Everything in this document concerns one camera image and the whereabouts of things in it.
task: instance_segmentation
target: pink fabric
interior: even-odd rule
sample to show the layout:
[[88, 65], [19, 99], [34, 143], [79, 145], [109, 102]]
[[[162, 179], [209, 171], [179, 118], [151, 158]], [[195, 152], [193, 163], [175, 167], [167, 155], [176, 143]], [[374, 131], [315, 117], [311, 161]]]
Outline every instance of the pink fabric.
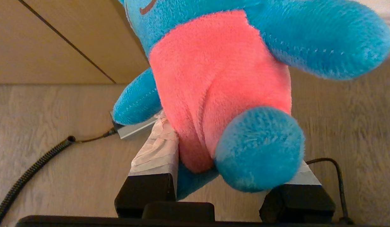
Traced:
[[242, 10], [214, 13], [169, 32], [150, 53], [160, 99], [186, 167], [213, 167], [230, 121], [257, 106], [290, 114], [290, 75]]

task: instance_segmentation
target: cabinet door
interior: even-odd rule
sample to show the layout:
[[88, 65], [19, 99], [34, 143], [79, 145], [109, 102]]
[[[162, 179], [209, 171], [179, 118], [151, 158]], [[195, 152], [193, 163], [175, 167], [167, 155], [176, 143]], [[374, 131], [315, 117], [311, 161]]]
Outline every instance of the cabinet door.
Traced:
[[149, 67], [117, 0], [24, 0], [117, 83]]
[[17, 0], [0, 0], [0, 84], [110, 84]]

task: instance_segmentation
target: coiled cable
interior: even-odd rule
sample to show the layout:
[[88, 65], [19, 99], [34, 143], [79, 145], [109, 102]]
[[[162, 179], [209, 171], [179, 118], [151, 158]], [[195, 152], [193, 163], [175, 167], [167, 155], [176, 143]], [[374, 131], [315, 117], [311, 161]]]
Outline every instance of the coiled cable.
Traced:
[[56, 155], [58, 155], [61, 151], [68, 148], [70, 145], [74, 143], [86, 143], [90, 141], [94, 141], [100, 138], [105, 138], [110, 135], [116, 134], [117, 131], [112, 128], [105, 134], [101, 135], [100, 137], [96, 137], [93, 139], [88, 140], [82, 140], [82, 141], [76, 141], [76, 138], [74, 136], [69, 136], [62, 142], [60, 142], [58, 145], [56, 145], [54, 148], [46, 152], [41, 158], [38, 159], [31, 167], [29, 167], [24, 174], [13, 184], [9, 192], [4, 197], [2, 203], [0, 204], [0, 224], [2, 223], [5, 215], [9, 211], [11, 205], [21, 192], [21, 190], [24, 188], [24, 186], [28, 183], [28, 181], [40, 170], [42, 167], [44, 167], [52, 158], [54, 158]]

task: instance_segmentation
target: stuffed animal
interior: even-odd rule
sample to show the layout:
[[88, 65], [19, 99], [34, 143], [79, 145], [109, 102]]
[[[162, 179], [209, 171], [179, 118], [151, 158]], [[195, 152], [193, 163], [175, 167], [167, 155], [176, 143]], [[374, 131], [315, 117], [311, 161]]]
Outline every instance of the stuffed animal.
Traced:
[[244, 192], [291, 180], [305, 137], [288, 66], [347, 80], [390, 53], [385, 22], [349, 0], [120, 2], [151, 67], [113, 117], [133, 125], [164, 109], [179, 137], [179, 199], [218, 174]]

